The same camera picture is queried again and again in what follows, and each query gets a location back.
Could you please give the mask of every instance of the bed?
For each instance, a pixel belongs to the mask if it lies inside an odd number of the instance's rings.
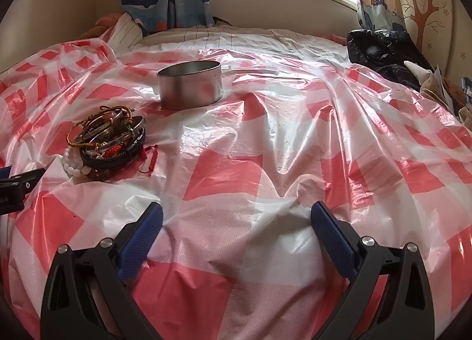
[[[223,98],[164,109],[156,73],[195,59],[221,62]],[[350,64],[340,44],[228,25],[142,37],[124,15],[102,39],[15,65],[0,92],[0,166],[47,168],[25,210],[0,220],[3,285],[35,339],[58,246],[114,237],[151,201],[164,208],[164,229],[132,293],[166,339],[312,338],[346,288],[310,226],[318,200],[361,236],[418,244],[437,337],[471,294],[470,132],[433,101]],[[158,146],[151,175],[139,172],[150,156],[107,182],[64,171],[65,135],[102,105],[145,117],[146,146]]]

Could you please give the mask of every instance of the metal bolt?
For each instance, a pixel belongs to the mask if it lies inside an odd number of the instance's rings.
[[[58,253],[59,254],[65,254],[67,252],[67,249],[68,249],[67,244],[63,244],[62,246],[59,246]]]
[[[113,239],[110,239],[110,238],[105,238],[102,241],[100,241],[100,247],[102,248],[111,247],[112,244],[113,244]]]
[[[408,243],[407,248],[411,252],[416,252],[418,250],[418,247],[414,243]]]
[[[375,244],[375,240],[372,239],[370,236],[364,236],[362,238],[362,244],[364,244],[367,247],[372,247]]]

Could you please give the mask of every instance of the round metal container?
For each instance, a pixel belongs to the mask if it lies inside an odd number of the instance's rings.
[[[203,107],[223,96],[221,64],[215,60],[197,60],[160,70],[159,92],[167,109]]]

